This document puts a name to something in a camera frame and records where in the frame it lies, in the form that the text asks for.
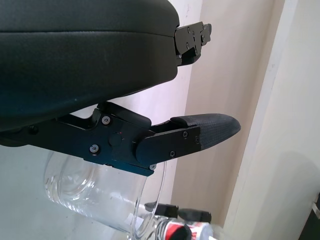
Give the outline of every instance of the black metal bracket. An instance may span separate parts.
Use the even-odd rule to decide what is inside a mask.
[[[199,133],[197,127],[185,128],[172,121],[151,126],[147,117],[104,102],[87,119],[68,114],[1,132],[0,144],[33,145],[149,176],[154,172],[151,165],[200,151],[199,143],[191,140]]]
[[[202,46],[211,40],[211,24],[198,22],[175,31],[175,54],[178,66],[193,64],[201,56]]]

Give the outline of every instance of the screw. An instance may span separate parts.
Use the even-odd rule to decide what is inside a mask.
[[[182,136],[183,136],[184,138],[187,138],[188,135],[189,135],[189,133],[188,133],[187,131],[184,131],[184,132],[182,133]]]
[[[36,135],[39,132],[39,129],[35,125],[31,125],[28,127],[28,133],[31,135]]]
[[[111,122],[110,117],[104,116],[104,117],[102,118],[102,123],[103,123],[104,125],[108,125],[110,122]]]
[[[96,154],[98,151],[99,151],[99,146],[98,146],[97,144],[93,144],[93,145],[90,147],[90,152],[91,152],[91,153]]]
[[[150,170],[155,170],[156,167],[157,167],[157,164],[152,164],[152,165],[149,166],[149,169]]]
[[[175,155],[176,155],[176,152],[175,152],[175,151],[171,151],[171,152],[170,152],[170,158],[174,158]]]

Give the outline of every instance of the white wall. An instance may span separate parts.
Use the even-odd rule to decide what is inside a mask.
[[[212,213],[223,225],[258,98],[257,79],[274,0],[204,0],[201,20],[212,24],[211,41],[192,67],[186,115],[222,113],[242,130],[213,148],[181,157],[172,203]]]
[[[247,173],[232,197],[240,196],[225,227],[238,240],[297,240],[320,192],[319,13],[320,1],[298,1],[261,132],[247,145],[252,161],[242,162],[239,175]]]

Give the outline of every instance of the clear plastic container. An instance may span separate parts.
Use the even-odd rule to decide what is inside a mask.
[[[44,186],[53,202],[140,239],[154,217],[165,170],[166,163],[159,163],[145,177],[50,152]]]

